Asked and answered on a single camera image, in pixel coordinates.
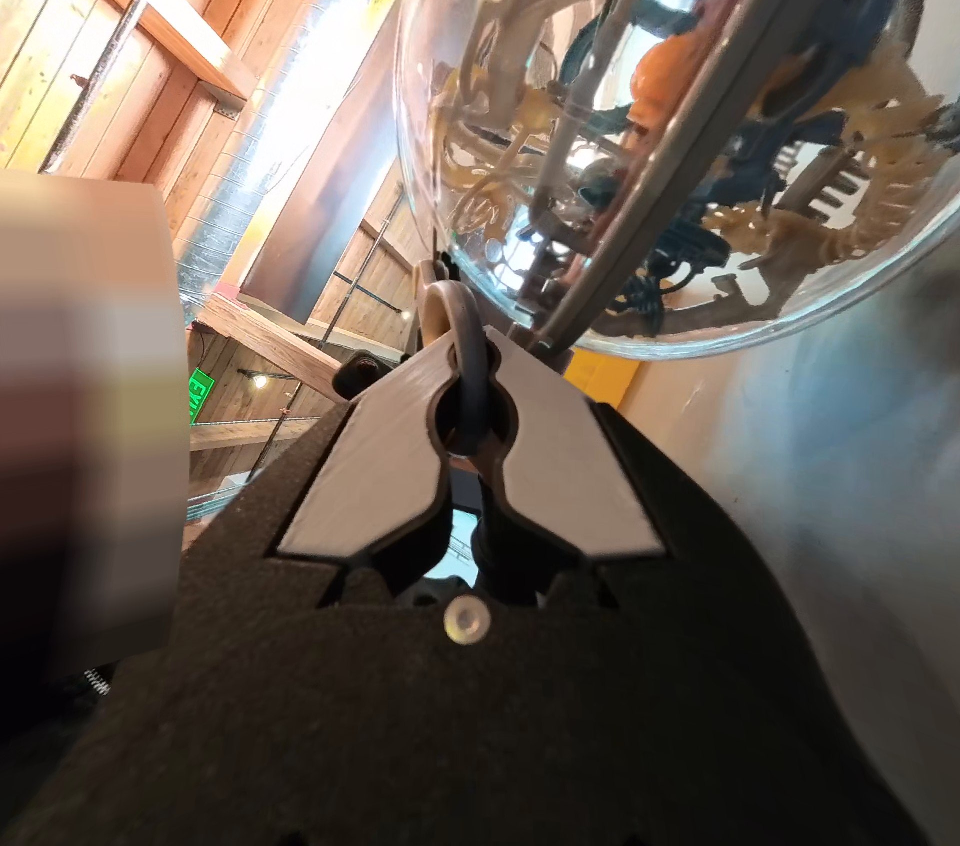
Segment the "grey handled scissors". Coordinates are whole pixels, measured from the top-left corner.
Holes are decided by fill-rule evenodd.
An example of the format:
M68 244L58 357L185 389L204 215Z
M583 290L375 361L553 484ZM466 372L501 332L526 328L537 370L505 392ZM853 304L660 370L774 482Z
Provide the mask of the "grey handled scissors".
M414 266L414 298L420 346L451 342L446 361L454 368L454 384L436 407L438 436L452 464L475 471L490 487L502 441L491 427L488 338L474 294L451 271L436 231L431 239L429 258Z

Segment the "yellow plastic bin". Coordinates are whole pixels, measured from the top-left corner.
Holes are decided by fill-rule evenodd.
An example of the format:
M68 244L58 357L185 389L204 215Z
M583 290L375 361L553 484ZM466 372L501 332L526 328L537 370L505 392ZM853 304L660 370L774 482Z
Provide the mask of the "yellow plastic bin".
M588 398L619 411L644 367L641 361L575 348L563 376Z

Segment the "silver ventilation duct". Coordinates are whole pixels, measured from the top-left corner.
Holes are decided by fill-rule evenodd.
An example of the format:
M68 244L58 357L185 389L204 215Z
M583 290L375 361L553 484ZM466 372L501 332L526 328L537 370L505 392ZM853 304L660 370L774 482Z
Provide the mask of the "silver ventilation duct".
M286 202L395 0L303 0L174 238L184 322L264 205Z

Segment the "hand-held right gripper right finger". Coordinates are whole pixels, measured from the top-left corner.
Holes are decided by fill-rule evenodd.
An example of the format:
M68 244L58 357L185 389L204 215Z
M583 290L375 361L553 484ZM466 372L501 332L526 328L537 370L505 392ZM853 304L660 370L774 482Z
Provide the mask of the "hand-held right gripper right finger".
M500 472L508 510L586 559L663 555L592 402L493 327L485 332L499 355L494 383L515 411Z

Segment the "clear maze puzzle ball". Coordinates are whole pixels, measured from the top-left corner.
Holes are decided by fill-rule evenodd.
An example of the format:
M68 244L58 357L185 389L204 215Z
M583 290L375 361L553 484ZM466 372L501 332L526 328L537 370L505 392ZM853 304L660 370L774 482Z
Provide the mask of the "clear maze puzzle ball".
M402 0L424 235L548 362L711 356L958 232L958 0Z

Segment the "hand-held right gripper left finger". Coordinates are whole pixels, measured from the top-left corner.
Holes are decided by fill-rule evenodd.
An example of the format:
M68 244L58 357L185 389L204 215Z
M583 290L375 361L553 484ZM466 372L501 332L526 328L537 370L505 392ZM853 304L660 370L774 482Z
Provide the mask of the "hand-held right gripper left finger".
M354 559L379 551L450 503L436 406L455 381L441 339L356 398L278 544L284 557Z

